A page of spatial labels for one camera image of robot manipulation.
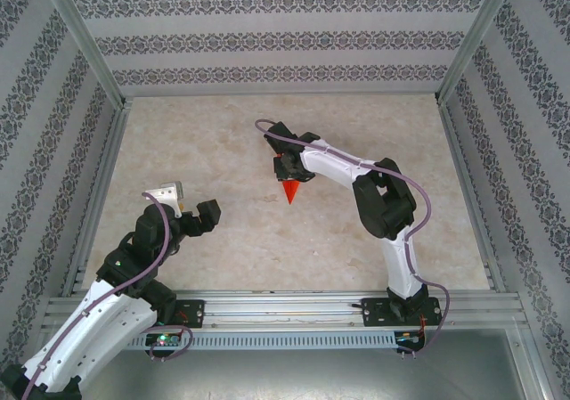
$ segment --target red cone-shaped tip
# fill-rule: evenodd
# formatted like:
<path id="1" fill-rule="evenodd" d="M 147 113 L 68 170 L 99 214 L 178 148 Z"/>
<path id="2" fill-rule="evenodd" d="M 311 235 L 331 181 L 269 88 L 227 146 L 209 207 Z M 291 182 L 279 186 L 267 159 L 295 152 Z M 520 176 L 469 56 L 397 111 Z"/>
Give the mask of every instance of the red cone-shaped tip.
<path id="1" fill-rule="evenodd" d="M 295 198 L 295 194 L 297 193 L 297 189 L 299 189 L 299 181 L 298 180 L 284 180 L 281 182 L 283 184 L 283 189 L 287 194 L 287 201 L 289 204 L 293 202 Z"/>

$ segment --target enclosure wall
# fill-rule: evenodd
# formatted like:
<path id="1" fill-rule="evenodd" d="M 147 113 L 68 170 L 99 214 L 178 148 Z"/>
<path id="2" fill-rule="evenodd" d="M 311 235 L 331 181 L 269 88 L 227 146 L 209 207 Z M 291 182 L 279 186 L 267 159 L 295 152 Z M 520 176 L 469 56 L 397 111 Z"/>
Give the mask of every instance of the enclosure wall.
<path id="1" fill-rule="evenodd" d="M 505 0 L 448 102 L 501 276 L 570 396 L 570 0 Z"/>
<path id="2" fill-rule="evenodd" d="M 483 0 L 74 0 L 127 96 L 434 92 Z"/>
<path id="3" fill-rule="evenodd" d="M 2 0 L 0 72 L 2 371 L 60 294 L 114 112 L 51 0 Z"/>

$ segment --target purple wire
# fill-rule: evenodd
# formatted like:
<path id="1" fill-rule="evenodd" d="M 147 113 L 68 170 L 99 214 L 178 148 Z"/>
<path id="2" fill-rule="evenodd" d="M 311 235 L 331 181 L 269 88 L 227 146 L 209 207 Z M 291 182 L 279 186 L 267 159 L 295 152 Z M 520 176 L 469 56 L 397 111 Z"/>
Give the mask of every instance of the purple wire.
<path id="1" fill-rule="evenodd" d="M 172 360 L 173 358 L 177 358 L 179 355 L 184 354 L 188 348 L 190 348 L 190 345 L 192 344 L 192 342 L 194 341 L 194 334 L 192 333 L 192 331 L 190 330 L 189 327 L 186 326 L 182 326 L 182 325 L 174 325 L 174 326 L 159 326 L 159 327 L 150 327 L 148 328 L 146 331 L 144 331 L 143 333 L 151 333 L 153 331 L 156 331 L 160 329 L 161 331 L 173 331 L 173 330 L 177 330 L 177 331 L 186 331 L 189 335 L 190 335 L 190 340 L 188 341 L 188 343 L 180 350 L 176 351 L 175 353 L 169 355 L 168 357 L 156 357 L 153 354 L 154 348 L 156 348 L 159 344 L 158 342 L 155 342 L 154 344 L 152 344 L 151 346 L 151 351 L 149 351 L 149 355 L 151 356 L 151 359 L 154 360 L 156 358 L 160 358 L 161 362 L 165 362 L 168 360 Z"/>
<path id="2" fill-rule="evenodd" d="M 306 148 L 312 148 L 312 149 L 316 149 L 317 151 L 323 151 L 326 153 L 330 153 L 331 155 L 334 155 L 334 156 L 336 156 L 336 157 L 338 157 L 338 158 L 340 158 L 340 159 L 342 159 L 342 160 L 344 160 L 350 164 L 354 164 L 356 166 L 360 166 L 363 168 L 368 168 L 369 170 L 378 171 L 379 173 L 383 173 L 385 175 L 390 175 L 390 176 L 396 177 L 398 179 L 404 180 L 407 184 L 410 184 L 411 186 L 413 186 L 414 189 L 416 189 L 419 192 L 419 194 L 422 196 L 422 198 L 426 202 L 426 215 L 421 220 L 421 222 L 418 223 L 417 226 L 412 228 L 403 237 L 404 250 L 405 250 L 405 255 L 406 255 L 406 263 L 408 265 L 408 269 L 410 270 L 411 274 L 414 276 L 414 278 L 416 280 L 426 284 L 427 286 L 432 286 L 432 287 L 436 287 L 436 288 L 440 289 L 445 295 L 445 309 L 444 309 L 444 313 L 442 314 L 442 320 L 438 324 L 436 331 L 434 333 L 434 336 L 432 336 L 432 338 L 429 340 L 429 342 L 420 351 L 418 351 L 416 353 L 416 355 L 419 355 L 420 353 L 423 354 L 423 352 L 428 348 L 428 346 L 432 345 L 434 343 L 434 341 L 439 337 L 439 334 L 442 330 L 442 327 L 444 327 L 444 323 L 445 323 L 445 319 L 447 318 L 447 314 L 449 313 L 449 306 L 450 306 L 450 302 L 451 302 L 449 290 L 446 289 L 445 286 L 443 286 L 442 284 L 439 284 L 437 282 L 429 282 L 427 280 L 424 280 L 417 273 L 416 268 L 414 268 L 413 264 L 411 263 L 410 246 L 408 244 L 408 240 L 412 237 L 412 235 L 414 233 L 416 233 L 421 228 L 423 228 L 426 225 L 426 223 L 428 222 L 429 218 L 431 217 L 431 200 L 429 199 L 428 193 L 418 183 L 416 183 L 414 180 L 410 179 L 408 176 L 404 176 L 401 173 L 397 173 L 395 171 L 388 170 L 388 169 L 382 168 L 382 167 L 372 166 L 372 164 L 363 164 L 358 159 L 347 157 L 347 155 L 344 155 L 340 152 L 337 152 L 334 149 L 327 148 L 324 146 L 320 146 L 318 144 L 301 142 L 300 140 L 289 139 L 288 137 L 283 137 L 282 135 L 276 135 L 274 133 L 270 133 L 269 131 L 265 130 L 263 127 L 260 126 L 260 124 L 262 124 L 262 123 L 275 125 L 275 122 L 271 121 L 270 119 L 258 119 L 256 121 L 256 128 L 259 131 L 261 131 L 264 135 L 268 135 L 269 137 L 272 137 L 273 139 L 281 140 L 283 142 L 299 144 L 299 145 L 304 146 Z"/>
<path id="3" fill-rule="evenodd" d="M 65 330 L 61 333 L 61 335 L 55 340 L 55 342 L 53 342 L 52 347 L 49 349 L 49 351 L 47 352 L 47 354 L 45 355 L 44 359 L 40 362 L 40 364 L 37 366 L 36 371 L 34 372 L 34 375 L 32 376 L 31 380 L 29 380 L 29 384 L 26 387 L 26 391 L 24 391 L 24 395 L 22 396 L 21 400 L 28 400 L 29 397 L 29 393 L 31 393 L 32 388 L 36 385 L 37 379 L 39 378 L 39 375 L 41 374 L 41 372 L 43 371 L 42 368 L 47 364 L 47 362 L 50 361 L 50 359 L 52 358 L 53 353 L 55 352 L 55 350 L 58 348 L 58 346 L 63 342 L 63 340 L 71 333 L 71 331 L 75 328 L 75 326 L 78 325 L 78 323 L 81 321 L 81 319 L 85 316 L 88 317 L 89 313 L 91 313 L 91 311 L 98 306 L 99 304 L 101 304 L 101 302 L 103 300 L 105 300 L 106 298 L 110 297 L 111 295 L 114 295 L 115 293 L 121 291 L 122 289 L 135 284 L 136 282 L 138 282 L 139 280 L 141 280 L 142 278 L 144 278 L 145 276 L 147 276 L 154 268 L 156 268 L 160 261 L 164 258 L 164 256 L 167 253 L 167 249 L 168 249 L 168 243 L 170 241 L 170 225 L 168 224 L 168 217 L 167 217 L 167 213 L 164 211 L 162 204 L 160 204 L 156 198 L 154 198 L 152 195 L 150 195 L 147 192 L 143 192 L 142 193 L 143 197 L 148 198 L 149 200 L 151 200 L 155 206 L 157 206 L 159 208 L 159 212 L 160 215 L 162 216 L 162 222 L 164 223 L 164 242 L 162 244 L 162 249 L 160 250 L 159 256 L 155 259 L 154 262 L 152 262 L 152 264 L 146 268 L 144 271 L 142 271 L 141 273 L 139 273 L 137 276 L 135 276 L 134 278 L 132 278 L 131 280 L 128 280 L 120 285 L 118 285 L 115 289 L 113 290 L 109 290 L 107 293 L 105 293 L 104 295 L 100 296 L 99 298 L 97 298 L 90 306 L 88 306 L 85 311 L 83 313 L 81 313 L 80 315 L 78 315 L 75 320 L 73 320 L 68 327 L 65 328 Z"/>

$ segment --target purple cable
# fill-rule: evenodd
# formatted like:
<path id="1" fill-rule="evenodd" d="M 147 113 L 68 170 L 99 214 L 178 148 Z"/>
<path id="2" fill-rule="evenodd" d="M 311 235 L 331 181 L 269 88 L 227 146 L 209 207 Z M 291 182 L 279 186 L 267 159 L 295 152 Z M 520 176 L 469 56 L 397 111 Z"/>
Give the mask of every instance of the purple cable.
<path id="1" fill-rule="evenodd" d="M 156 331 L 158 329 L 161 329 L 162 331 L 173 331 L 173 330 L 178 330 L 178 331 L 186 331 L 189 335 L 190 335 L 190 340 L 188 341 L 188 343 L 184 346 L 184 348 L 176 351 L 175 353 L 173 353 L 172 355 L 169 355 L 168 357 L 156 357 L 152 352 L 154 351 L 154 348 L 156 348 L 158 346 L 158 343 L 155 342 L 154 344 L 152 344 L 151 346 L 151 351 L 149 351 L 149 355 L 151 356 L 151 360 L 154 360 L 155 358 L 160 358 L 161 362 L 165 362 L 167 360 L 172 360 L 173 358 L 177 358 L 179 355 L 184 354 L 188 348 L 190 348 L 190 345 L 192 344 L 192 342 L 194 341 L 194 334 L 192 333 L 192 331 L 190 330 L 190 328 L 186 327 L 186 326 L 157 326 L 157 327 L 150 327 L 149 329 L 147 329 L 146 331 L 144 331 L 143 333 L 151 333 L 152 331 Z"/>
<path id="2" fill-rule="evenodd" d="M 45 367 L 45 364 L 50 361 L 55 350 L 63 342 L 63 340 L 71 333 L 71 331 L 75 328 L 75 326 L 77 326 L 77 324 L 81 321 L 81 319 L 84 317 L 84 315 L 85 315 L 85 317 L 89 316 L 89 313 L 91 313 L 91 311 L 96 306 L 101 304 L 101 302 L 103 300 L 110 297 L 111 295 L 114 295 L 118 291 L 121 291 L 122 289 L 130 286 L 131 284 L 135 284 L 136 282 L 138 282 L 139 280 L 141 280 L 142 278 L 147 276 L 154 268 L 157 267 L 157 265 L 160 263 L 160 261 L 166 255 L 167 249 L 168 249 L 168 242 L 170 241 L 170 225 L 168 224 L 167 213 L 162 208 L 162 204 L 160 204 L 152 195 L 150 195 L 147 192 L 143 192 L 142 195 L 143 195 L 143 197 L 151 200 L 154 203 L 154 205 L 159 208 L 160 215 L 162 216 L 162 222 L 164 223 L 164 242 L 162 244 L 162 249 L 160 250 L 159 256 L 156 258 L 156 260 L 154 262 L 152 262 L 151 266 L 146 268 L 144 271 L 139 273 L 137 276 L 135 276 L 134 278 L 132 278 L 131 280 L 129 280 L 127 282 L 124 282 L 124 283 L 118 285 L 115 289 L 109 290 L 107 293 L 105 293 L 101 297 L 97 298 L 90 306 L 88 306 L 85 309 L 85 311 L 82 314 L 78 315 L 75 318 L 75 320 L 73 320 L 69 324 L 69 326 L 65 328 L 65 330 L 61 333 L 61 335 L 55 340 L 55 342 L 53 342 L 53 345 L 49 349 L 47 354 L 45 355 L 44 360 L 42 360 L 40 362 L 40 364 L 37 366 L 36 372 L 32 376 L 31 380 L 29 380 L 29 384 L 26 387 L 26 391 L 24 391 L 24 395 L 21 398 L 21 400 L 28 400 L 29 393 L 31 393 L 32 388 L 36 385 L 36 382 L 37 382 L 37 379 L 39 378 L 39 375 L 43 371 L 42 368 Z"/>
<path id="3" fill-rule="evenodd" d="M 428 193 L 421 186 L 419 186 L 419 184 L 417 184 L 415 181 L 410 179 L 408 176 L 404 176 L 401 173 L 397 173 L 395 171 L 388 170 L 386 168 L 372 166 L 372 164 L 362 164 L 362 162 L 358 159 L 353 159 L 353 158 L 347 157 L 347 155 L 344 155 L 340 152 L 337 152 L 334 149 L 325 148 L 324 146 L 320 146 L 318 144 L 301 142 L 300 140 L 289 139 L 288 137 L 283 137 L 282 135 L 276 135 L 274 133 L 270 133 L 269 131 L 265 130 L 263 127 L 260 126 L 260 124 L 262 124 L 262 123 L 275 125 L 275 122 L 271 121 L 270 119 L 258 119 L 256 121 L 256 128 L 259 131 L 261 131 L 264 135 L 268 135 L 269 137 L 272 137 L 273 139 L 281 140 L 283 142 L 299 144 L 299 145 L 304 146 L 306 148 L 312 148 L 312 149 L 316 149 L 317 151 L 327 152 L 327 153 L 330 153 L 331 155 L 334 155 L 334 156 L 336 156 L 336 157 L 338 157 L 338 158 L 340 158 L 340 159 L 342 159 L 342 160 L 344 160 L 350 164 L 355 164 L 356 166 L 368 168 L 369 170 L 378 171 L 379 173 L 383 173 L 385 175 L 390 175 L 390 176 L 396 177 L 398 179 L 404 180 L 407 184 L 410 184 L 411 186 L 413 186 L 419 192 L 419 194 L 422 196 L 422 198 L 426 202 L 426 215 L 421 220 L 421 222 L 419 222 L 419 224 L 417 226 L 415 226 L 413 229 L 411 229 L 403 237 L 404 250 L 405 250 L 405 255 L 406 255 L 406 263 L 408 265 L 408 269 L 410 270 L 411 274 L 414 276 L 414 278 L 416 280 L 426 284 L 427 286 L 432 286 L 432 287 L 436 287 L 436 288 L 440 289 L 445 295 L 445 309 L 444 309 L 444 313 L 442 314 L 442 320 L 439 323 L 439 325 L 437 326 L 436 331 L 434 333 L 434 336 L 432 336 L 431 340 L 427 343 L 427 345 L 425 345 L 420 351 L 418 351 L 416 353 L 416 355 L 419 355 L 420 353 L 423 354 L 423 352 L 428 348 L 428 346 L 432 345 L 434 343 L 434 341 L 439 337 L 439 334 L 442 330 L 442 327 L 444 327 L 444 323 L 445 323 L 445 319 L 447 318 L 447 314 L 449 313 L 449 306 L 450 306 L 450 302 L 451 302 L 451 298 L 449 296 L 449 290 L 446 289 L 445 286 L 443 286 L 442 284 L 439 284 L 437 282 L 429 282 L 429 281 L 421 278 L 421 276 L 418 275 L 416 269 L 413 267 L 413 264 L 411 263 L 410 246 L 408 245 L 408 240 L 412 237 L 412 235 L 414 233 L 416 233 L 421 228 L 423 228 L 426 225 L 426 223 L 428 222 L 429 218 L 431 217 L 431 200 L 428 197 Z"/>

